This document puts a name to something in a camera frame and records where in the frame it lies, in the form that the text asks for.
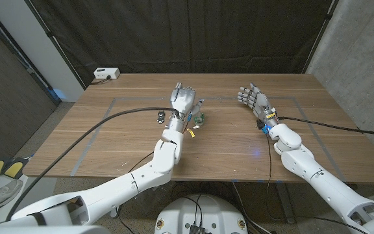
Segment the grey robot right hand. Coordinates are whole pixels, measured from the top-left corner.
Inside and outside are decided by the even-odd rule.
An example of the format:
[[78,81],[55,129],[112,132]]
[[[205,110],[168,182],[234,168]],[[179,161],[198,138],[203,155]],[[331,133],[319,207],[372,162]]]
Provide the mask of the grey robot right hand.
[[269,129],[278,125],[276,110],[267,96],[253,83],[250,83],[250,86],[250,88],[240,87],[238,101],[250,107],[254,115]]

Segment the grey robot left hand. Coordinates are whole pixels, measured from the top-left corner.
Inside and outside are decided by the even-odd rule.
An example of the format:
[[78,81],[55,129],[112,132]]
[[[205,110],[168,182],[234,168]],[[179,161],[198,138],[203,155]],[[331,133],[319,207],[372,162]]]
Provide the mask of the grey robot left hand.
[[197,103],[194,103],[194,100],[195,90],[177,83],[169,101],[173,109],[168,124],[169,130],[183,132],[185,119],[197,114],[204,102],[204,99],[200,99]]

